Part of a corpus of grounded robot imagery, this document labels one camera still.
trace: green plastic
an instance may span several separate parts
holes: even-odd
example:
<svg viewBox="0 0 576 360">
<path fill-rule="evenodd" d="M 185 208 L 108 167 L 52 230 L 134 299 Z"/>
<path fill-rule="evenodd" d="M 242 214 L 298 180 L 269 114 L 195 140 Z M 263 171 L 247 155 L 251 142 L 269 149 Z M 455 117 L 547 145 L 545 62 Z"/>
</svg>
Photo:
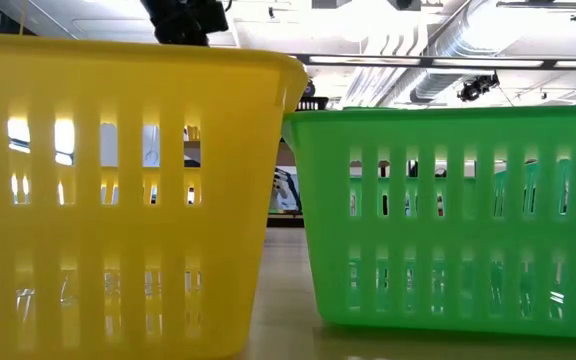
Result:
<svg viewBox="0 0 576 360">
<path fill-rule="evenodd" d="M 301 112 L 283 135 L 324 320 L 576 337 L 576 107 Z"/>
</svg>

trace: wooden floor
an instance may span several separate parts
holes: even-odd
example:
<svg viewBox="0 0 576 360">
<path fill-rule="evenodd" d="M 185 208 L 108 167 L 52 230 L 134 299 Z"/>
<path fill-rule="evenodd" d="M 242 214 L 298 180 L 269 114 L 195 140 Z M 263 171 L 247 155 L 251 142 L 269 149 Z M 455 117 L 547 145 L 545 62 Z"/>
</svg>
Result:
<svg viewBox="0 0 576 360">
<path fill-rule="evenodd" d="M 326 326 L 303 229 L 268 229 L 250 338 L 236 359 L 576 360 L 576 340 Z"/>
</svg>

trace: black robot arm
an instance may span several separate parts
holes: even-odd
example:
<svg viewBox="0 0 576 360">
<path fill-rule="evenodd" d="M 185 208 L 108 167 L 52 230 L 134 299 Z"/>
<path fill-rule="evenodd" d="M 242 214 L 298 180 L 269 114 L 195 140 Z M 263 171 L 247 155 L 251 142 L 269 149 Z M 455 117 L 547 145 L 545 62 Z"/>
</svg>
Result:
<svg viewBox="0 0 576 360">
<path fill-rule="evenodd" d="M 141 0 L 162 44 L 208 46 L 207 34 L 228 30 L 216 0 Z"/>
</svg>

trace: yellow plastic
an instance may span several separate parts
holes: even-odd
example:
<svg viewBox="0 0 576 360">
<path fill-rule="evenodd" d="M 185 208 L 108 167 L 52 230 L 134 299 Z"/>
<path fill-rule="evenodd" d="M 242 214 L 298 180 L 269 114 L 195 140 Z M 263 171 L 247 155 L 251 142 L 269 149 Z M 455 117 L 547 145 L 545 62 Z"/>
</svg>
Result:
<svg viewBox="0 0 576 360">
<path fill-rule="evenodd" d="M 267 52 L 0 36 L 0 359 L 239 351 L 281 117 L 306 81 Z M 9 149 L 13 118 L 30 153 Z M 74 166 L 55 162 L 57 120 L 74 124 Z M 100 166 L 106 122 L 116 168 Z M 142 167 L 144 124 L 161 131 L 159 168 Z M 184 168 L 184 126 L 200 168 Z"/>
</svg>

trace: plastic laundry basket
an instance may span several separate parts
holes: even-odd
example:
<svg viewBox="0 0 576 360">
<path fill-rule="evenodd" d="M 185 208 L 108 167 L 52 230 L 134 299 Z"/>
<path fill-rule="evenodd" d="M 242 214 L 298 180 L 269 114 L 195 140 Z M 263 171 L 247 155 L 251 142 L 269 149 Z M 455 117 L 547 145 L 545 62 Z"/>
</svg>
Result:
<svg viewBox="0 0 576 360">
<path fill-rule="evenodd" d="M 287 116 L 329 322 L 576 337 L 576 107 Z"/>
<path fill-rule="evenodd" d="M 306 82 L 266 52 L 0 36 L 0 359 L 238 351 L 281 117 Z M 100 166 L 101 123 L 117 126 L 118 167 Z M 20 124 L 25 148 L 9 139 Z M 68 124 L 74 166 L 55 162 Z M 159 168 L 142 167 L 144 124 Z"/>
</svg>

